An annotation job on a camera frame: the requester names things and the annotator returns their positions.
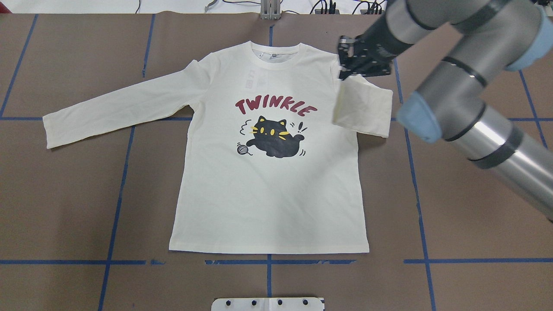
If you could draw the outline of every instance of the white floor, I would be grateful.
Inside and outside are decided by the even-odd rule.
[[[134,13],[140,2],[138,13],[159,13],[173,11],[178,13],[204,13],[212,0],[0,0],[13,13]],[[281,10],[293,10],[308,14],[317,0],[283,0]],[[338,0],[336,8],[341,14],[351,14],[359,2],[356,0]],[[361,4],[356,11],[366,9]],[[208,13],[259,13],[258,4],[231,4],[218,0]]]

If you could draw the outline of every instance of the light blue joint cap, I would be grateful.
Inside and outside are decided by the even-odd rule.
[[[442,137],[442,129],[436,116],[417,91],[401,106],[397,120],[427,143],[435,143]]]
[[[505,70],[517,71],[526,68],[537,59],[544,57],[553,48],[553,23],[545,14],[545,10],[541,7],[539,9],[541,12],[541,25],[534,42],[532,42],[530,48],[518,60],[505,67]]]

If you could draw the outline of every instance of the white mounting plate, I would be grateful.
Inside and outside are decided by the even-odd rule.
[[[211,311],[324,311],[325,299],[303,298],[219,298]]]

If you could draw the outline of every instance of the crew neckline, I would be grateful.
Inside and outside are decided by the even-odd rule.
[[[248,59],[257,66],[269,70],[282,70],[287,69],[297,64],[305,54],[305,44],[300,43],[294,46],[266,46],[248,41],[243,44],[244,51],[248,56]],[[268,63],[255,55],[255,50],[264,53],[276,53],[276,54],[296,54],[291,59],[282,63]]]

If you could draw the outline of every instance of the shirt sleeve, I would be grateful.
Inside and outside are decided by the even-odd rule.
[[[355,75],[338,79],[340,66],[333,66],[336,106],[332,123],[363,134],[387,138],[392,117],[392,90],[381,89]]]
[[[123,127],[169,117],[198,103],[213,80],[212,54],[185,69],[80,102],[43,117],[46,148],[54,148]]]

